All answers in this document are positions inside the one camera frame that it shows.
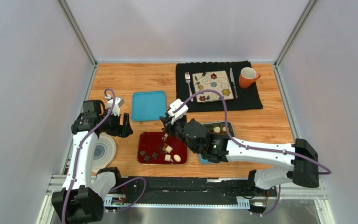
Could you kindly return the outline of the white oval chocolate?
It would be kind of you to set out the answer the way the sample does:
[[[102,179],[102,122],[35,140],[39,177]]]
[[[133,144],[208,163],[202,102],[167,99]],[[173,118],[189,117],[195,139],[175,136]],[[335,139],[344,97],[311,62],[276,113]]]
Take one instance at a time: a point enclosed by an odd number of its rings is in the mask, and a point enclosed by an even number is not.
[[[220,127],[216,126],[216,127],[213,128],[213,131],[214,131],[215,133],[220,133],[220,132],[221,132],[221,129],[220,129]]]

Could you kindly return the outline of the white egg-shaped chocolate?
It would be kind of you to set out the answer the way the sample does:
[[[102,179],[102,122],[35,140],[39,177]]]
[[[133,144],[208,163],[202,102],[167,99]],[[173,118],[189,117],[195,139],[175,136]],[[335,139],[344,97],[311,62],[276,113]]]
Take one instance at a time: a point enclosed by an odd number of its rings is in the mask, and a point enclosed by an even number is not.
[[[181,157],[178,155],[178,154],[175,154],[173,156],[173,159],[176,161],[176,162],[181,162]]]

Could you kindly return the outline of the white rectangular chocolate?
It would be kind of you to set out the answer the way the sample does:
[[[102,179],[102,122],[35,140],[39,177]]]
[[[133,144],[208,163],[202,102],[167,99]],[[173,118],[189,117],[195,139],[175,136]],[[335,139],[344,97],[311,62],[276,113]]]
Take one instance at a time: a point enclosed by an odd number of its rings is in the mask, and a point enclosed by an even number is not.
[[[165,152],[166,152],[167,154],[170,154],[172,150],[173,150],[173,148],[172,148],[171,146],[167,146],[167,147],[165,148]]]

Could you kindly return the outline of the dark striped square chocolate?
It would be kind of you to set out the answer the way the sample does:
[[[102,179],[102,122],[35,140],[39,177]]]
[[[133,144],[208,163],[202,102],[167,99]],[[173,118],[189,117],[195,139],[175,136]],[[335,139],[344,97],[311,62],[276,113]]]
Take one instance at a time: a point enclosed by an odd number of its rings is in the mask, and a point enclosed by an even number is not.
[[[154,152],[154,153],[152,154],[152,158],[153,158],[153,159],[157,159],[158,156],[159,156],[159,153]]]

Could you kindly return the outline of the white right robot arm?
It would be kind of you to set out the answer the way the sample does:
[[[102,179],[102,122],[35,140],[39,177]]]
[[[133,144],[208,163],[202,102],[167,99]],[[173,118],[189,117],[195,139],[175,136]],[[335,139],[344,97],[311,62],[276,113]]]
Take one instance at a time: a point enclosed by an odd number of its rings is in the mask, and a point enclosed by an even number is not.
[[[251,170],[248,187],[268,190],[273,186],[292,182],[306,188],[319,187],[318,154],[304,139],[294,144],[267,144],[244,141],[215,134],[196,120],[187,121],[160,117],[164,132],[182,141],[193,153],[211,163],[255,162],[268,164],[268,169]]]

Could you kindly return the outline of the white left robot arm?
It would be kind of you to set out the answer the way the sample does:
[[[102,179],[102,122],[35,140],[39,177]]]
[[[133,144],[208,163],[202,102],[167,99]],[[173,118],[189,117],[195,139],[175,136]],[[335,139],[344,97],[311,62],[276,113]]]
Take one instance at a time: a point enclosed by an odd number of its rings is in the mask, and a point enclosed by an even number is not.
[[[121,97],[83,102],[83,112],[71,126],[72,157],[62,189],[52,194],[51,203],[64,224],[85,224],[101,221],[103,201],[120,180],[117,168],[102,168],[91,179],[94,152],[100,134],[126,138],[133,134],[129,114],[120,114]]]

